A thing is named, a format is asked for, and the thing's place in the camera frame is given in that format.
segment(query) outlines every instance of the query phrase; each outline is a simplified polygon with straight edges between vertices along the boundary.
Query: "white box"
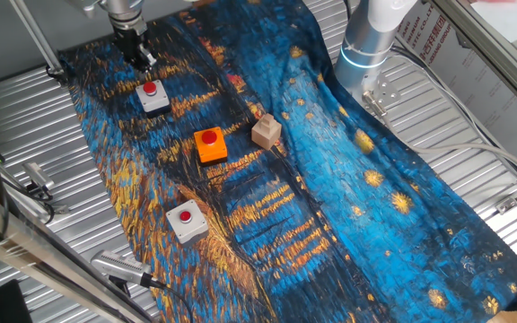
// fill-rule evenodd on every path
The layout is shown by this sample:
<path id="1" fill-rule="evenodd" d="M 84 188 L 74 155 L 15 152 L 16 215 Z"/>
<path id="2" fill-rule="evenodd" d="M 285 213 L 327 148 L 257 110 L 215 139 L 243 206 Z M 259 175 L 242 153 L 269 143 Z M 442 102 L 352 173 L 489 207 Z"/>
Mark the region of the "white box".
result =
<path id="1" fill-rule="evenodd" d="M 165 88 L 162 86 L 161 81 L 153 81 L 154 85 L 156 85 L 156 91 L 154 94 L 147 94 L 145 92 L 144 87 L 148 83 L 149 82 L 143 85 L 139 85 L 135 88 L 136 94 L 139 96 L 139 100 L 143 104 L 143 110 L 147 114 L 158 112 L 171 112 L 169 97 L 167 96 L 167 92 L 165 91 Z"/>
<path id="2" fill-rule="evenodd" d="M 187 221 L 181 220 L 181 214 L 189 213 Z M 180 244 L 188 247 L 208 235 L 208 224 L 195 200 L 189 200 L 167 212 L 167 220 L 177 235 Z"/>

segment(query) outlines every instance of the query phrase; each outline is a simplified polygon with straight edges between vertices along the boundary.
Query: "blue patterned cloth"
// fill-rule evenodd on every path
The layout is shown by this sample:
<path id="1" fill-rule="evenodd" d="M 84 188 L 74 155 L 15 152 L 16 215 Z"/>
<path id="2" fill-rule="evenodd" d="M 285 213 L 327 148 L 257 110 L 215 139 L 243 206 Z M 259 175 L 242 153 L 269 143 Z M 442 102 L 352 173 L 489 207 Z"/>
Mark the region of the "blue patterned cloth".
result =
<path id="1" fill-rule="evenodd" d="M 337 83 L 297 0 L 218 0 L 150 23 L 139 74 L 109 39 L 62 54 L 85 137 L 137 259 L 197 322 L 486 322 L 517 309 L 517 257 L 416 154 Z M 135 87 L 159 79 L 172 112 Z M 283 125 L 264 151 L 250 129 Z M 221 127 L 203 167 L 193 133 Z M 194 198 L 209 237 L 162 216 Z M 162 315 L 186 311 L 153 291 Z"/>

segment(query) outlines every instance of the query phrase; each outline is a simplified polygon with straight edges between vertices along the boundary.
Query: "metal rod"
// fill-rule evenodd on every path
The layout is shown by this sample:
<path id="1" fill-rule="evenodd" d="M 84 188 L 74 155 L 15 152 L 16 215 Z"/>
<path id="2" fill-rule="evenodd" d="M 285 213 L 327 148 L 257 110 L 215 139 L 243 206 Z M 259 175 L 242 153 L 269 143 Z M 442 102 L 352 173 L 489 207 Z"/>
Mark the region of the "metal rod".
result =
<path id="1" fill-rule="evenodd" d="M 3 227 L 0 206 L 0 231 Z M 82 304 L 109 322 L 151 322 L 149 314 L 42 223 L 9 216 L 0 260 Z"/>
<path id="2" fill-rule="evenodd" d="M 57 58 L 55 50 L 53 50 L 53 48 L 49 45 L 45 35 L 43 35 L 43 32 L 41 31 L 41 28 L 31 15 L 27 5 L 25 5 L 25 2 L 23 2 L 23 0 L 9 0 L 9 2 L 13 6 L 13 9 L 15 9 L 17 12 L 19 18 L 22 19 L 25 28 L 33 38 L 33 41 L 35 41 L 35 44 L 39 48 L 41 55 L 43 55 L 45 61 L 49 65 L 49 73 L 62 74 L 63 67 L 59 63 L 59 59 Z"/>

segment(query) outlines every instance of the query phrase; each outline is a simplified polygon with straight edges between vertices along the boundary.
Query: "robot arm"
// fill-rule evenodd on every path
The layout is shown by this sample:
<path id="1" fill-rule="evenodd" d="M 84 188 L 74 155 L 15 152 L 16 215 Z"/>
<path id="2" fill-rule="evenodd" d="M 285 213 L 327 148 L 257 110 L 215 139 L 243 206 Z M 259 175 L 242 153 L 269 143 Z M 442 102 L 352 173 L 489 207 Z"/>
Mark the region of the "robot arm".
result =
<path id="1" fill-rule="evenodd" d="M 335 74 L 357 99 L 377 85 L 397 27 L 417 0 L 361 0 L 346 26 Z"/>
<path id="2" fill-rule="evenodd" d="M 92 18 L 98 4 L 109 14 L 115 32 L 115 46 L 125 60 L 139 71 L 150 70 L 157 62 L 147 41 L 147 25 L 141 13 L 144 0 L 67 0 Z"/>

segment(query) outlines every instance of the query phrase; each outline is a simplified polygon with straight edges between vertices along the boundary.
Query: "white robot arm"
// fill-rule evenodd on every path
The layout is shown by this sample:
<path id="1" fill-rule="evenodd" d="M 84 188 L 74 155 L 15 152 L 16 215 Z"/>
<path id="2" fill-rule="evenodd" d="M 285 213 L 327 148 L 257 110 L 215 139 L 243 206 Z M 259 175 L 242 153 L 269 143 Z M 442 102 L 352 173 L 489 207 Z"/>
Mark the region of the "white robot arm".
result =
<path id="1" fill-rule="evenodd" d="M 361 0 L 353 12 L 335 73 L 358 101 L 362 101 L 364 92 L 376 87 L 397 27 L 416 1 Z"/>

